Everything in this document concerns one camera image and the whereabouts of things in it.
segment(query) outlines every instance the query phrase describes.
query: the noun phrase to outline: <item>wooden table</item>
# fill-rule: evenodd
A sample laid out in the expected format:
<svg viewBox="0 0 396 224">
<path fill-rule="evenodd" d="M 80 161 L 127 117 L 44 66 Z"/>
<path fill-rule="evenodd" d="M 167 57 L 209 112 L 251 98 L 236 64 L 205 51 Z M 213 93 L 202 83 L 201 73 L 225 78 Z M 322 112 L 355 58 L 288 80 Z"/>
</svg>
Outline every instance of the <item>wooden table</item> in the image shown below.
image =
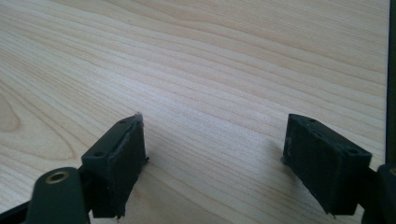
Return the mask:
<svg viewBox="0 0 396 224">
<path fill-rule="evenodd" d="M 2 0 L 0 212 L 141 112 L 151 159 L 120 223 L 359 223 L 280 158 L 297 113 L 383 163 L 388 18 L 385 0 Z"/>
</svg>

